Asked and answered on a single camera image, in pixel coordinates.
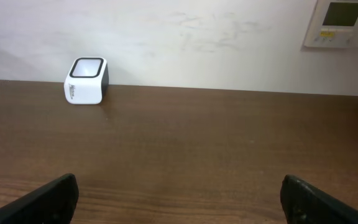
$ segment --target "white barcode scanner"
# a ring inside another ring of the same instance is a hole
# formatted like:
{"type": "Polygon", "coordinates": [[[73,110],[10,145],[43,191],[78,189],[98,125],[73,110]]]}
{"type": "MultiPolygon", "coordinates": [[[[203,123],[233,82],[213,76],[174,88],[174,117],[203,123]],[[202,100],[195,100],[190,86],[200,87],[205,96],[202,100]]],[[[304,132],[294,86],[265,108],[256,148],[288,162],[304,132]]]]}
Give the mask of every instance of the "white barcode scanner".
{"type": "Polygon", "coordinates": [[[82,57],[74,61],[65,80],[69,103],[91,105],[102,101],[109,85],[107,61],[100,57],[82,57]]]}

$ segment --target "white wall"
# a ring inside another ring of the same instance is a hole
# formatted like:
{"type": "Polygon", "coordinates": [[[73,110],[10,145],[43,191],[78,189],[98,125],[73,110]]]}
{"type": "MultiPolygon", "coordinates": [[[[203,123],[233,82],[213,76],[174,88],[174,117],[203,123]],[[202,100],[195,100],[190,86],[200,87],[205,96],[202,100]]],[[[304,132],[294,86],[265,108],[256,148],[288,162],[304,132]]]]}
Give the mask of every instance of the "white wall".
{"type": "Polygon", "coordinates": [[[358,95],[358,49],[308,50],[314,0],[0,0],[0,79],[358,95]]]}

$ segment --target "wooden table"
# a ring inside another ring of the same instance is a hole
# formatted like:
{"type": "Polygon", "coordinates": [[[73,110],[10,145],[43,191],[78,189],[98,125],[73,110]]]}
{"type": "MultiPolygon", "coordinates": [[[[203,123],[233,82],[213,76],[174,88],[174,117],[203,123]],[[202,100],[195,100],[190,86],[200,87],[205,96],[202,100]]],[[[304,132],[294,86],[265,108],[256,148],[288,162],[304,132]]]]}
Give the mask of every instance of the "wooden table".
{"type": "Polygon", "coordinates": [[[358,97],[0,81],[0,207],[67,172],[72,223],[285,223],[285,174],[358,209],[358,97]]]}

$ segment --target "thermostat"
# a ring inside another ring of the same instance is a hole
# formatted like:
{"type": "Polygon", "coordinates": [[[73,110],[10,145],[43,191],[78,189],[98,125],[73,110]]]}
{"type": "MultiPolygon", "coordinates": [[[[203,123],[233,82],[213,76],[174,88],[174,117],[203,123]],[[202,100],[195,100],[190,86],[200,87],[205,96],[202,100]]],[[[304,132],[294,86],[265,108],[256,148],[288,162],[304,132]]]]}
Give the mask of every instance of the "thermostat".
{"type": "Polygon", "coordinates": [[[358,35],[358,0],[317,0],[304,45],[350,47],[358,35]]]}

